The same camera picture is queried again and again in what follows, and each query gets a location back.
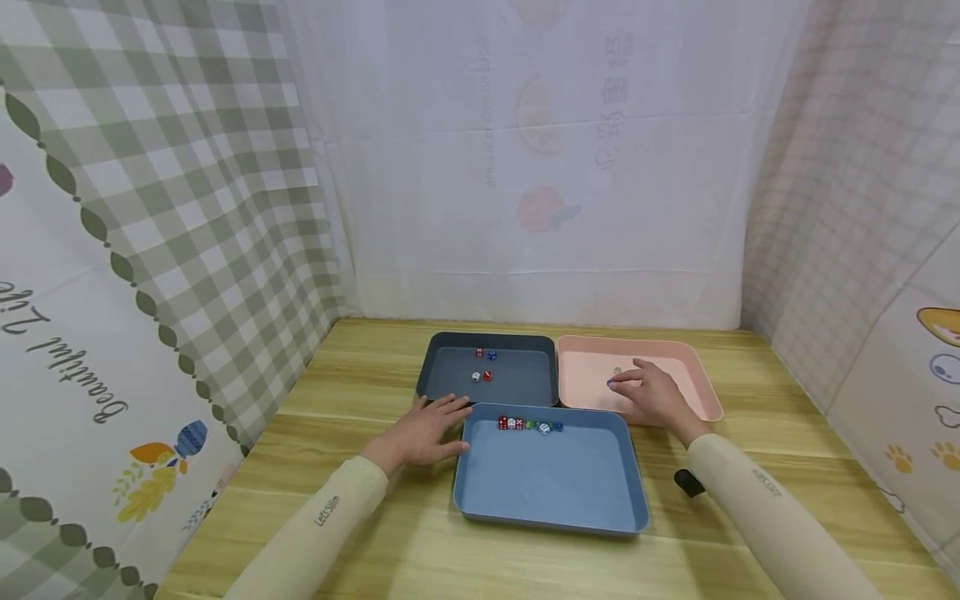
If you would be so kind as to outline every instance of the hand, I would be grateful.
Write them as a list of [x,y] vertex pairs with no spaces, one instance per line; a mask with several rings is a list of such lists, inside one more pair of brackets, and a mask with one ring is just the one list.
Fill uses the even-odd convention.
[[[657,365],[634,359],[637,369],[618,373],[607,383],[611,390],[628,398],[644,414],[662,423],[680,442],[690,447],[694,440],[709,433],[707,425],[697,417],[677,382]],[[639,381],[631,385],[628,381]]]
[[370,440],[360,456],[383,469],[390,477],[404,465],[431,465],[469,450],[466,442],[441,444],[446,430],[467,418],[473,410],[469,398],[450,394],[427,405],[426,396],[389,429]]

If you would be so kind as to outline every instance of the pink tray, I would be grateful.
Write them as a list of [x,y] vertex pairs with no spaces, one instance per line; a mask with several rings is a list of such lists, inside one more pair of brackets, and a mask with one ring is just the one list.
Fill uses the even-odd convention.
[[614,340],[565,335],[557,341],[560,402],[571,408],[620,413],[629,423],[658,425],[627,398],[612,392],[607,380],[614,370],[635,369],[633,359],[648,360],[670,373],[697,415],[707,421],[723,418],[723,407],[693,347],[663,340]]

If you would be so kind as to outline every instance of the wooden table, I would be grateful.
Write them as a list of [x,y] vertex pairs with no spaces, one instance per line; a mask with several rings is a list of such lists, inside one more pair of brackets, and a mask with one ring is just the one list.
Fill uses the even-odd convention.
[[[913,537],[766,343],[745,331],[344,320],[334,326],[158,597],[222,596],[280,525],[410,405],[437,331],[680,340],[700,353],[726,409],[714,430],[768,469],[887,598],[955,598]],[[780,598],[725,515],[674,485],[684,449],[632,427],[650,502],[633,540],[466,521],[454,463],[408,468],[324,582],[322,598]]]

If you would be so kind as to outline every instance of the fabric wall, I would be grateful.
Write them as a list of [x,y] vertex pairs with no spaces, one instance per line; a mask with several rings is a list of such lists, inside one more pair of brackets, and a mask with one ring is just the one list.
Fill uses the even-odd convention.
[[149,598],[339,315],[276,11],[0,40],[0,596]]
[[960,6],[815,2],[743,307],[958,586],[959,132]]
[[355,312],[737,326],[806,0],[280,6]]

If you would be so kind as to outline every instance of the dark gray tray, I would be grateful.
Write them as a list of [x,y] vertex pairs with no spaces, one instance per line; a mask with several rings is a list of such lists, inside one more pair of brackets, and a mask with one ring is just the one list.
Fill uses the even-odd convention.
[[[561,422],[562,431],[502,430],[500,417]],[[650,521],[627,423],[616,413],[480,404],[464,423],[453,501],[467,518],[608,536]]]
[[[483,357],[477,358],[477,348],[483,349]],[[488,360],[489,350],[496,351],[496,360]],[[473,372],[483,371],[492,373],[491,381],[470,380]],[[417,395],[436,399],[447,394],[470,396],[472,402],[553,406],[560,399],[553,340],[501,333],[434,335],[420,369]]]

